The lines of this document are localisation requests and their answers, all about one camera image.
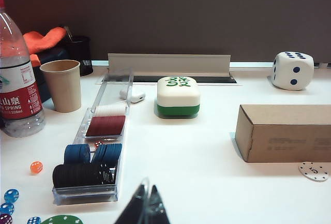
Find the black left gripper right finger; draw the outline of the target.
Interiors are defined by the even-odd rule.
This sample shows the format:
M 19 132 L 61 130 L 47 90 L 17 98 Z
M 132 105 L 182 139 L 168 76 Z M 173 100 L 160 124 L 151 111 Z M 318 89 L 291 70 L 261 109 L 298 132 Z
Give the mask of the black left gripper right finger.
M 153 185 L 151 192 L 151 223 L 170 224 L 165 206 L 156 185 Z

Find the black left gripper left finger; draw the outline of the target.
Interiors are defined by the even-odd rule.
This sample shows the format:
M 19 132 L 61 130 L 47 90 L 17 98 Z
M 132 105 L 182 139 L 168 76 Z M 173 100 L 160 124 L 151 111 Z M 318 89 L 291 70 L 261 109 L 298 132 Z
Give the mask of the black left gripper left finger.
M 148 186 L 140 184 L 133 193 L 131 200 L 126 205 L 115 224 L 141 223 L 145 204 L 147 201 Z

